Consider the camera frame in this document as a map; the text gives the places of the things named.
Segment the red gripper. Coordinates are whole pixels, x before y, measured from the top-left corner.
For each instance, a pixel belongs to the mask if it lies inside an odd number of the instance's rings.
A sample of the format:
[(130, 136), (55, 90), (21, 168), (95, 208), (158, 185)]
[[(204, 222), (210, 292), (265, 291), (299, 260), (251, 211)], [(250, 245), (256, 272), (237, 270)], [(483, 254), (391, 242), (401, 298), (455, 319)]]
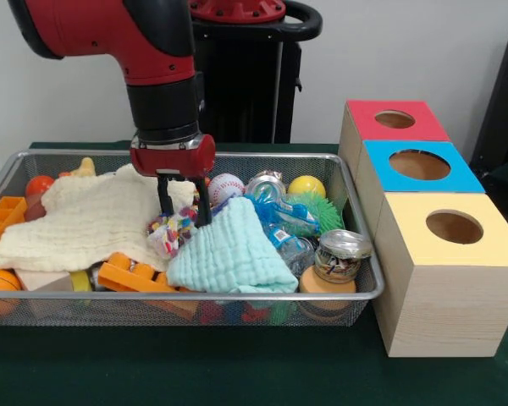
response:
[(161, 213), (174, 214), (173, 200), (168, 194), (167, 175), (193, 178), (199, 194), (196, 227), (211, 223), (212, 212), (205, 176), (213, 169), (216, 145), (209, 134), (198, 134), (185, 142), (149, 145), (136, 135), (130, 145), (130, 160), (136, 171), (147, 177), (157, 176), (157, 192)]

